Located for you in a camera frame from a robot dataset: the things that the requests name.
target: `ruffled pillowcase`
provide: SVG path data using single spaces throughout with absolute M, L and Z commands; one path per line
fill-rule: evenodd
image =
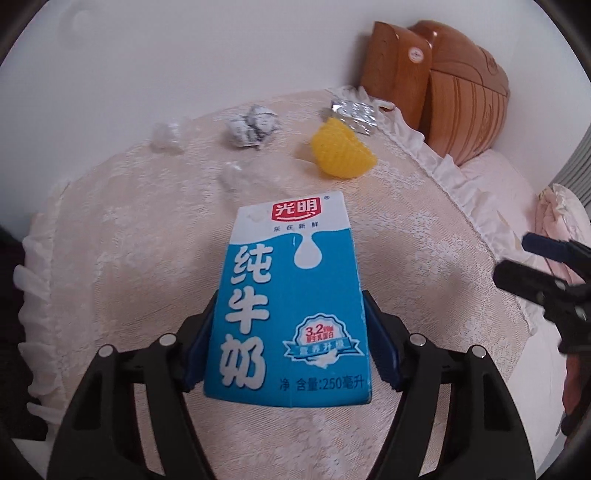
M 554 240 L 576 240 L 591 246 L 591 223 L 583 204 L 568 188 L 554 183 L 540 194 L 535 212 L 535 232 Z M 562 263 L 548 260 L 552 273 L 569 283 L 583 280 Z

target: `crumpled aluminum foil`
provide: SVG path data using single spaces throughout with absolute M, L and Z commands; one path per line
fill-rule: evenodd
M 246 115 L 236 115 L 229 120 L 228 130 L 237 147 L 260 147 L 279 130 L 279 120 L 273 110 L 252 105 Z
M 333 100 L 330 110 L 333 117 L 341 120 L 357 133 L 371 135 L 378 126 L 375 109 L 367 103 Z

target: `yellow sponge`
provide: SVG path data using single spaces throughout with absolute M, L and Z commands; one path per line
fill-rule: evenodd
M 340 179 L 363 175 L 378 163 L 353 130 L 336 118 L 329 118 L 319 128 L 312 137 L 311 145 L 320 169 Z

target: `white wall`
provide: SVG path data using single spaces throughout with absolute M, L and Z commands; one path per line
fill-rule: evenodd
M 591 123 L 591 84 L 567 41 L 533 1 L 518 0 L 520 35 L 505 66 L 507 120 L 494 148 L 540 192 L 569 159 Z
M 509 64 L 515 0 L 51 0 L 0 67 L 0 223 L 163 119 L 355 81 L 375 20 L 448 23 Z

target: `bright dairy logo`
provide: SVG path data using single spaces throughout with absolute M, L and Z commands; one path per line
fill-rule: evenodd
M 298 222 L 315 217 L 321 211 L 320 197 L 276 203 L 273 205 L 271 220 L 276 222 Z

